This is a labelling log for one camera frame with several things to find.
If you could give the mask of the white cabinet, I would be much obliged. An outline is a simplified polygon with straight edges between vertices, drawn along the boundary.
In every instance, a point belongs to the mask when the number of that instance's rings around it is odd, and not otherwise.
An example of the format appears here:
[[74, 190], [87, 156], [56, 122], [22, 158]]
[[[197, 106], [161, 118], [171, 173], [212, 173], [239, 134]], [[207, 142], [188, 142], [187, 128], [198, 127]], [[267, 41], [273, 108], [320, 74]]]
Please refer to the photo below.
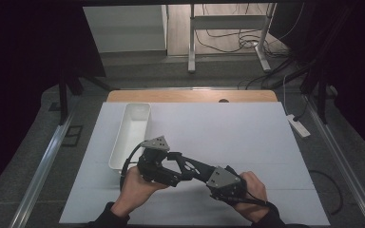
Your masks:
[[83, 7], [100, 53], [166, 50], [165, 5]]

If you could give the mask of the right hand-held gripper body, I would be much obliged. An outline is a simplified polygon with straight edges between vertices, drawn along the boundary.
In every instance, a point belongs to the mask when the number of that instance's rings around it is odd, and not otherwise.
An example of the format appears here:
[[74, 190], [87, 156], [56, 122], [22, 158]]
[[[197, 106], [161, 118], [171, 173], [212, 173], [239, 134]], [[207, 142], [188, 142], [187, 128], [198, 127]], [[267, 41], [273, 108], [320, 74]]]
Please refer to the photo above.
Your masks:
[[239, 175], [233, 175], [220, 166], [217, 166], [206, 186], [211, 197], [227, 204], [237, 204], [246, 195], [246, 181]]

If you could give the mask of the person's left hand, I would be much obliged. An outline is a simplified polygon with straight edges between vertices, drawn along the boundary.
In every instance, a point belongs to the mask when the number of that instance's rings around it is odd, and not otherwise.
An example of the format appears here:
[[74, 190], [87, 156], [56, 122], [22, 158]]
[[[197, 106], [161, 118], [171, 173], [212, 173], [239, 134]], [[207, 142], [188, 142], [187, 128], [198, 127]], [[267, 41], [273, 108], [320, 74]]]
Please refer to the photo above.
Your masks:
[[110, 211], [126, 218], [135, 209], [142, 206], [158, 190], [166, 189], [167, 185], [145, 181], [139, 169], [134, 166], [128, 169], [120, 196], [111, 206]]

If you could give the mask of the white table board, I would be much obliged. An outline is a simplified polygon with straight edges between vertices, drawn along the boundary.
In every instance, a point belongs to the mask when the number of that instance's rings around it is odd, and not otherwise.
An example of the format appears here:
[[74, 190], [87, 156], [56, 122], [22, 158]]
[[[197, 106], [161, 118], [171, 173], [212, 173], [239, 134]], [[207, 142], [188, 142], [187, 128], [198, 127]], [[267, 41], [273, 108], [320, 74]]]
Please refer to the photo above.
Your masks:
[[[148, 139], [165, 137], [172, 150], [211, 165], [254, 172], [287, 223], [326, 226], [326, 213], [281, 103], [153, 103]], [[125, 111], [103, 104], [60, 221], [95, 220], [120, 194], [110, 154]], [[156, 192], [130, 216], [135, 225], [245, 226], [247, 220], [212, 199], [198, 180]]]

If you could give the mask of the white metal desk frame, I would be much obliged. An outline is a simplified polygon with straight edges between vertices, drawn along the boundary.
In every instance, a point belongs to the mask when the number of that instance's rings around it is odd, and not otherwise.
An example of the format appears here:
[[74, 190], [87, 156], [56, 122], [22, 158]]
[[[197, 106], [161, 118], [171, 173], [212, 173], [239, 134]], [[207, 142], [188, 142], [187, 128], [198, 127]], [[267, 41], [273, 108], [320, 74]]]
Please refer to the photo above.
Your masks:
[[270, 27], [276, 4], [272, 3], [264, 15], [209, 15], [195, 16], [194, 5], [190, 6], [190, 41], [188, 51], [188, 72], [194, 73], [195, 68], [195, 41], [194, 35], [197, 29], [255, 29], [260, 30], [259, 41], [254, 47], [259, 62], [264, 72], [270, 72], [271, 68], [266, 59], [264, 42]]

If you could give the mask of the black metal stand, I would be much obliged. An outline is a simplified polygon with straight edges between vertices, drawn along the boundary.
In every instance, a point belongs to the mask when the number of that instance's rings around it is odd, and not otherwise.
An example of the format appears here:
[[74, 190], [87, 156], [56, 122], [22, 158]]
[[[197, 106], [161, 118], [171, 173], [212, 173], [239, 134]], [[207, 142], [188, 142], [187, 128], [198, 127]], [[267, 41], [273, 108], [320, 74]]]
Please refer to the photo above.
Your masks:
[[59, 96], [60, 96], [60, 113], [61, 118], [59, 125], [63, 125], [70, 114], [68, 102], [67, 102], [67, 92], [70, 91], [72, 95], [79, 96], [83, 94], [84, 88], [80, 79], [84, 78], [89, 82], [97, 85], [98, 87], [106, 90], [113, 91], [119, 90], [118, 87], [106, 84], [96, 77], [89, 75], [79, 69], [74, 69], [73, 71], [62, 71], [59, 74]]
[[326, 124], [327, 78], [322, 64], [317, 61], [310, 64], [307, 76], [300, 86], [300, 91], [303, 94], [311, 94], [315, 87], [317, 87], [317, 115]]

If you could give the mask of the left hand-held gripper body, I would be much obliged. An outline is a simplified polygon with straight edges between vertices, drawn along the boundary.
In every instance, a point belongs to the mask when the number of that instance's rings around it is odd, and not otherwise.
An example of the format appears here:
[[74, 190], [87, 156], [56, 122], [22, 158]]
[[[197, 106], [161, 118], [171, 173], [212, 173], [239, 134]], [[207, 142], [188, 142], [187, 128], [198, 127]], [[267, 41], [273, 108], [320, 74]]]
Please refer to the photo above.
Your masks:
[[172, 174], [162, 165], [170, 150], [164, 136], [144, 141], [141, 147], [144, 152], [138, 160], [138, 169], [144, 180], [171, 185]]

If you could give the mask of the person's right hand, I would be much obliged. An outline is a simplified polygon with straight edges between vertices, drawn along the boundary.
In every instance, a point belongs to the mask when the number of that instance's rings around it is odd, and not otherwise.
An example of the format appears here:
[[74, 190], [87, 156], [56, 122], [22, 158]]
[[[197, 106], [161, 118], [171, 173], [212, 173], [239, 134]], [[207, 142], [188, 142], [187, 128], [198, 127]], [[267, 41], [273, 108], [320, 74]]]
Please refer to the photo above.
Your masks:
[[[267, 201], [265, 185], [252, 171], [243, 172], [240, 176], [246, 181], [247, 191], [253, 197]], [[238, 203], [234, 206], [234, 209], [251, 222], [259, 222], [269, 212], [268, 207], [250, 203]]]

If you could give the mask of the white power strip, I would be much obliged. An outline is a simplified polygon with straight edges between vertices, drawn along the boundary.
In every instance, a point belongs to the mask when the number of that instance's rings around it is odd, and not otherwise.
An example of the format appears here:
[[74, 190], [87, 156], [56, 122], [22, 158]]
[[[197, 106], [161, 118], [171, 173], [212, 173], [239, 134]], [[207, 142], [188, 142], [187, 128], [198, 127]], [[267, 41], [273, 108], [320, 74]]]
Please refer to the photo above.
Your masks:
[[287, 116], [287, 121], [289, 125], [300, 135], [301, 138], [307, 138], [311, 135], [311, 133], [304, 127], [304, 125], [300, 121], [295, 120], [295, 116], [290, 114]]

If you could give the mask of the silver metal rail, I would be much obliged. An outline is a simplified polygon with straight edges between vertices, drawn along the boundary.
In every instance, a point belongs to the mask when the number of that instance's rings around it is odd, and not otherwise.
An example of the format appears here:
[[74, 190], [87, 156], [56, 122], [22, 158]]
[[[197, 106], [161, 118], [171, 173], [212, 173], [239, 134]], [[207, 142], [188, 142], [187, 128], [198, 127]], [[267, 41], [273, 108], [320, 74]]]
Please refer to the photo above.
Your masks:
[[58, 125], [48, 144], [48, 147], [40, 160], [40, 163], [29, 183], [29, 187], [23, 196], [9, 228], [25, 228], [30, 214], [47, 180], [48, 173], [54, 163], [56, 155], [62, 145], [63, 139], [74, 117], [75, 110], [69, 111], [62, 124]]
[[306, 95], [302, 96], [303, 100], [308, 105], [308, 110], [313, 117], [314, 122], [323, 138], [326, 142], [329, 151], [340, 171], [343, 179], [347, 183], [350, 191], [352, 192], [358, 207], [361, 210], [363, 217], [365, 218], [365, 188], [355, 174], [355, 171], [349, 164], [341, 147], [339, 146], [333, 132], [328, 124], [324, 123], [317, 114], [317, 105], [312, 99], [309, 99]]

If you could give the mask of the white plastic storage bin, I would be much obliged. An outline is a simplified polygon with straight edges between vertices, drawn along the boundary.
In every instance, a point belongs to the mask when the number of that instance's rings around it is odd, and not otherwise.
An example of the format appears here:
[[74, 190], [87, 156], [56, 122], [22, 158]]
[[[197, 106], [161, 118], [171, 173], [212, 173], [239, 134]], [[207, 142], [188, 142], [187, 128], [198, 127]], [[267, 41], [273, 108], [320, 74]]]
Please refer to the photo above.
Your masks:
[[150, 104], [132, 103], [125, 106], [117, 138], [108, 162], [112, 170], [121, 172], [130, 153], [139, 143], [145, 140], [150, 113]]

